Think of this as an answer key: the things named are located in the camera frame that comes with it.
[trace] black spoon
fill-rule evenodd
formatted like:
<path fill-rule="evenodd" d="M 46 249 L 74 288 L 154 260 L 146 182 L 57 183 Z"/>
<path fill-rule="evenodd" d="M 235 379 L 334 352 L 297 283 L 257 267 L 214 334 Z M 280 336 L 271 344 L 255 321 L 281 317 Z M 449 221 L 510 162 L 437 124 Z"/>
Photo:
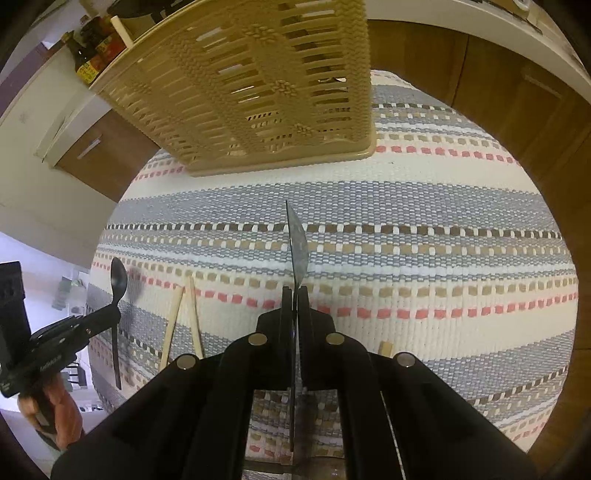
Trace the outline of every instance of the black spoon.
<path fill-rule="evenodd" d="M 127 272 L 123 262 L 117 257 L 111 261 L 111 289 L 113 290 L 113 301 L 111 305 L 117 306 L 125 290 L 127 290 Z M 115 371 L 115 385 L 121 390 L 121 371 L 119 370 L 119 343 L 117 329 L 118 325 L 111 327 L 111 348 L 113 350 L 113 370 Z"/>

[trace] metal rivet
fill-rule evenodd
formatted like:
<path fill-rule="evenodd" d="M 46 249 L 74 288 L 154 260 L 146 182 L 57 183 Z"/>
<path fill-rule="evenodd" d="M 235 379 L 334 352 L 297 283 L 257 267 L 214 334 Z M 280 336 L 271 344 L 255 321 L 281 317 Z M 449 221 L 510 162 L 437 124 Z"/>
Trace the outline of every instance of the metal rivet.
<path fill-rule="evenodd" d="M 182 370 L 188 370 L 189 368 L 193 368 L 197 361 L 193 355 L 182 355 L 177 360 L 177 367 Z"/>
<path fill-rule="evenodd" d="M 253 333 L 248 337 L 248 343 L 252 346 L 261 346 L 267 342 L 267 336 L 264 333 Z"/>
<path fill-rule="evenodd" d="M 342 345 L 345 342 L 345 337 L 340 333 L 333 332 L 326 336 L 326 343 L 329 345 Z"/>
<path fill-rule="evenodd" d="M 396 361 L 399 365 L 408 368 L 414 365 L 416 359 L 413 354 L 408 352 L 402 352 L 398 354 L 398 356 L 396 357 Z"/>

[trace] cabinet door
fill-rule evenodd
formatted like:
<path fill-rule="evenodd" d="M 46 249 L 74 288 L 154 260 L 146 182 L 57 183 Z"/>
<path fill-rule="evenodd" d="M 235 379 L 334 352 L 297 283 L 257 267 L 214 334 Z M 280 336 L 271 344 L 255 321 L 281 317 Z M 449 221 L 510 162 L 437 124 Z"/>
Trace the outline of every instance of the cabinet door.
<path fill-rule="evenodd" d="M 118 202 L 159 147 L 113 110 L 70 147 L 60 168 Z"/>

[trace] woven rug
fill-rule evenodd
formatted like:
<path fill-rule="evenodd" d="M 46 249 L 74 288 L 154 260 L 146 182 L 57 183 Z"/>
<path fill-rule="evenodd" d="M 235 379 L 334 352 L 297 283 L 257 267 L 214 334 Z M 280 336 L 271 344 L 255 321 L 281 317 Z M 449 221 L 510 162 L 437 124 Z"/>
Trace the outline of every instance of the woven rug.
<path fill-rule="evenodd" d="M 566 377 L 577 313 L 570 253 L 519 162 L 453 109 L 372 72 L 376 153 L 365 160 L 192 178 L 165 151 L 106 226 L 88 306 L 120 302 L 122 391 L 109 332 L 93 381 L 117 408 L 158 371 L 173 290 L 194 279 L 206 356 L 254 331 L 292 284 L 285 199 L 307 231 L 312 306 L 372 352 L 410 351 L 527 450 Z M 193 352 L 185 295 L 171 357 Z M 342 456 L 334 392 L 318 394 L 314 453 Z M 256 392 L 247 457 L 288 461 L 287 395 Z"/>

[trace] dark bottle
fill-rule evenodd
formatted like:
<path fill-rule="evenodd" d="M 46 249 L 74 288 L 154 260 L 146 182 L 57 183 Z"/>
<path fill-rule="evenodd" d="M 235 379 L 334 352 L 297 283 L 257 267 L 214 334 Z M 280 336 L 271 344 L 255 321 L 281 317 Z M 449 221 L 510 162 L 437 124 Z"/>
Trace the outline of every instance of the dark bottle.
<path fill-rule="evenodd" d="M 74 32 L 66 32 L 61 36 L 72 55 L 74 55 L 74 69 L 88 85 L 95 81 L 99 73 L 105 69 L 105 62 L 98 53 L 90 47 L 83 47 L 73 37 Z"/>
<path fill-rule="evenodd" d="M 108 65 L 125 50 L 125 44 L 111 25 L 109 17 L 94 17 L 80 31 L 84 41 L 92 46 Z"/>

